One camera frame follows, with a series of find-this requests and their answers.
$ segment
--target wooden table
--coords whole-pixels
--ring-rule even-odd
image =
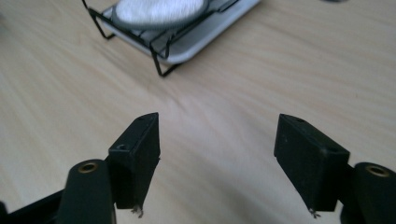
[[[104,9],[115,1],[89,4]],[[280,113],[396,170],[396,1],[262,0],[167,78],[105,41],[79,1],[0,3],[0,200],[15,211],[104,159],[137,117],[160,113],[162,155],[145,216],[119,223],[314,220],[274,157]]]

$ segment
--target light wood surface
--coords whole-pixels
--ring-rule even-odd
[[[91,0],[104,9],[115,1]],[[0,200],[15,211],[64,187],[137,117],[160,113],[162,155],[142,219],[313,219],[274,157],[279,113],[396,170],[396,1],[262,0],[167,78],[80,1],[0,2]]]

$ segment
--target black wire rack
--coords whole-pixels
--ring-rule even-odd
[[[139,30],[139,31],[131,31],[125,30],[114,24],[111,20],[111,17],[105,15],[106,10],[99,12],[92,7],[89,7],[85,0],[82,0],[84,7],[88,10],[90,16],[93,19],[96,27],[98,28],[102,37],[106,40],[117,36],[114,33],[107,35],[102,28],[102,25],[99,21],[105,23],[110,26],[113,30],[118,33],[126,36],[127,38],[132,39],[138,45],[143,47],[143,49],[149,49],[151,57],[154,61],[155,67],[157,69],[158,75],[160,77],[166,77],[170,73],[172,73],[181,63],[171,64],[165,71],[161,69],[160,60],[165,61],[169,57],[169,52],[171,46],[174,45],[181,37],[186,35],[189,31],[194,29],[198,24],[207,19],[214,13],[221,13],[235,4],[238,0],[229,0],[221,7],[215,9],[209,9],[203,15],[201,15],[198,19],[176,29],[166,29],[166,30]]]

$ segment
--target round white item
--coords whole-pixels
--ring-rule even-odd
[[[202,9],[205,0],[120,0],[116,14],[133,25],[167,24],[187,19]]]

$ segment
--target white tray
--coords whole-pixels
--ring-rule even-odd
[[[219,8],[226,2],[228,2],[228,0],[211,0],[208,10]],[[260,0],[239,0],[222,13],[215,12],[190,30],[187,34],[183,35],[176,43],[172,44],[169,56],[166,59],[159,57],[160,63],[178,64],[188,61],[259,2]],[[113,7],[110,7],[104,11],[105,17],[111,17],[112,8]],[[109,31],[119,38],[142,50],[148,55],[151,55],[151,52],[147,47],[135,42],[131,37],[122,34],[118,29],[109,25],[105,21],[102,21],[102,23]],[[138,35],[140,33],[140,31],[131,32],[134,35]],[[158,34],[158,32],[145,32],[142,35],[142,38],[154,36],[156,34]],[[166,44],[166,40],[167,39],[160,39],[156,41],[153,47],[155,48],[157,45],[164,46]]]

